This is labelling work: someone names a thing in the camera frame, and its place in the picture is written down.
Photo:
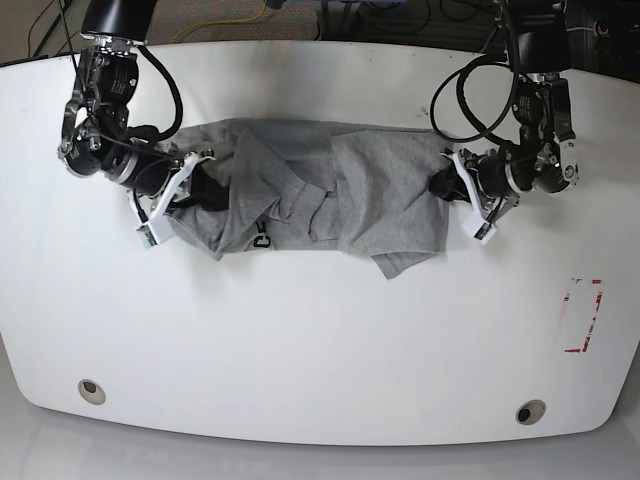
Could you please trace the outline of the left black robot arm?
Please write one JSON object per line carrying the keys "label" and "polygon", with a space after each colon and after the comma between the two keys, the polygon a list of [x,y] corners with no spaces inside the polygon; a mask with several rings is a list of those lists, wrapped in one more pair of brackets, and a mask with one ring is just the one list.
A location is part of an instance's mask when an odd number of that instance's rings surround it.
{"label": "left black robot arm", "polygon": [[[504,53],[476,57],[441,84],[455,86],[460,111],[476,131],[457,144],[486,139],[496,147],[482,155],[444,151],[449,164],[432,177],[429,190],[447,202],[478,202],[498,213],[533,189],[567,190],[577,183],[579,169],[569,86],[561,75],[572,66],[563,2],[499,1],[496,13]],[[480,67],[512,73],[506,105],[491,125],[466,99],[466,82]]]}

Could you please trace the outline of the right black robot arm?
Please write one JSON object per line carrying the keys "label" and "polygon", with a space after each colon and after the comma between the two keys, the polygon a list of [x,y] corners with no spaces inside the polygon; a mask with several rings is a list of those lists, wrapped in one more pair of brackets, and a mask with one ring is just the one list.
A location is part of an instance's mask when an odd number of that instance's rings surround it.
{"label": "right black robot arm", "polygon": [[[58,156],[81,178],[103,173],[136,195],[155,197],[171,176],[173,160],[159,149],[182,124],[184,107],[176,82],[146,47],[154,1],[92,1],[81,27],[91,42],[73,60],[75,81],[65,105]],[[174,120],[164,131],[130,126],[128,103],[139,83],[137,58],[164,78]]]}

